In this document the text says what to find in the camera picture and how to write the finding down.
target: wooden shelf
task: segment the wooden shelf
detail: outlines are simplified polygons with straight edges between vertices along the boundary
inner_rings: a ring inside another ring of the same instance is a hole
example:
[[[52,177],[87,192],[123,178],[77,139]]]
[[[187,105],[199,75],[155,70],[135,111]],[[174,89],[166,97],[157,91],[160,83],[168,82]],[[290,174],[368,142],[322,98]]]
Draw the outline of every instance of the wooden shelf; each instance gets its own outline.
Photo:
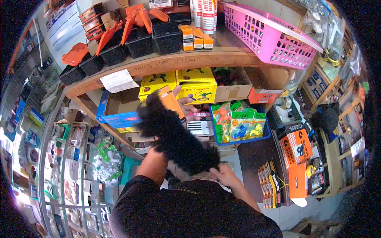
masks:
[[[214,47],[209,51],[180,51],[175,54],[163,56],[153,53],[137,59],[127,57],[127,59],[120,64],[104,67],[99,73],[69,85],[65,95],[68,98],[73,98],[86,92],[102,88],[101,77],[124,69],[127,69],[133,77],[201,67],[241,66],[292,69],[263,63],[255,53],[237,36],[225,28],[225,26],[219,26],[213,37],[215,39]]]

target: blue plastic basket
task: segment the blue plastic basket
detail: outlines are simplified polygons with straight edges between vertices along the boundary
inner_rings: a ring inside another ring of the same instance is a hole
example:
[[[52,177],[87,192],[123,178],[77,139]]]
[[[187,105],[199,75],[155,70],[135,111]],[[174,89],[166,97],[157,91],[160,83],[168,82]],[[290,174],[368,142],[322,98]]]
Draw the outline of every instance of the blue plastic basket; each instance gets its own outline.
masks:
[[[264,109],[261,106],[259,106],[257,108],[257,111],[259,113],[265,113]],[[215,138],[217,138],[216,128],[215,128],[215,120],[214,120],[214,117],[213,117],[213,112],[212,112],[211,105],[209,106],[209,112],[210,112],[210,115],[212,115],[212,120],[213,120],[213,134],[214,134]],[[253,142],[253,141],[259,141],[259,140],[263,140],[263,139],[268,139],[268,138],[270,138],[271,133],[270,133],[269,121],[267,119],[267,116],[265,116],[265,118],[266,118],[266,123],[264,125],[263,136],[262,137],[260,137],[260,138],[254,138],[254,139],[250,139],[250,140],[233,141],[233,142],[229,142],[229,143],[219,143],[216,140],[215,143],[217,145],[219,145],[219,146],[224,146],[224,145],[234,145],[234,144],[241,144],[241,143],[249,143],[249,142]]]

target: orange cml box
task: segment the orange cml box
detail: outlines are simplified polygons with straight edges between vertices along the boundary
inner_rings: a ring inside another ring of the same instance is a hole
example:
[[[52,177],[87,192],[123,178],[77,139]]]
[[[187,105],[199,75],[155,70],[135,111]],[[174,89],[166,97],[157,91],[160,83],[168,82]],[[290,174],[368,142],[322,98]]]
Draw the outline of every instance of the orange cml box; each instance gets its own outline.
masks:
[[[311,143],[302,123],[278,129],[277,136],[286,168],[302,164],[312,156]]]
[[[166,109],[175,111],[179,115],[181,123],[184,123],[186,121],[185,115],[181,110],[181,107],[177,102],[177,99],[174,96],[173,91],[169,87],[169,85],[166,85],[159,89],[159,98]]]

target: red and white packaging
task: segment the red and white packaging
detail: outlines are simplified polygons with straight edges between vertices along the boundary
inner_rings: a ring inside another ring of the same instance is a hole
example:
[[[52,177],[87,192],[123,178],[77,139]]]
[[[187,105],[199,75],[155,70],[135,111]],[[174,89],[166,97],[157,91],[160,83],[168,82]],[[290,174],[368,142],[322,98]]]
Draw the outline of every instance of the red and white packaging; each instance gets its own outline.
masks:
[[[205,34],[214,33],[214,0],[202,0],[202,32]]]
[[[203,0],[192,0],[193,1],[193,22],[198,28],[202,28],[202,2]]]
[[[217,0],[213,0],[214,7],[215,7],[215,25],[214,25],[214,31],[217,31]]]

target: blue cardboard box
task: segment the blue cardboard box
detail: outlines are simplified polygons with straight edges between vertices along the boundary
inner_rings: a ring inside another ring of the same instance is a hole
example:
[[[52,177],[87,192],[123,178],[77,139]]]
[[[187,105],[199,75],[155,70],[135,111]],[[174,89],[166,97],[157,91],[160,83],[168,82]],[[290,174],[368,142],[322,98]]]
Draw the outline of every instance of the blue cardboard box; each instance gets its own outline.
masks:
[[[132,127],[139,122],[136,109],[140,88],[131,88],[119,93],[104,90],[99,102],[96,119],[100,123],[108,123],[113,128]]]

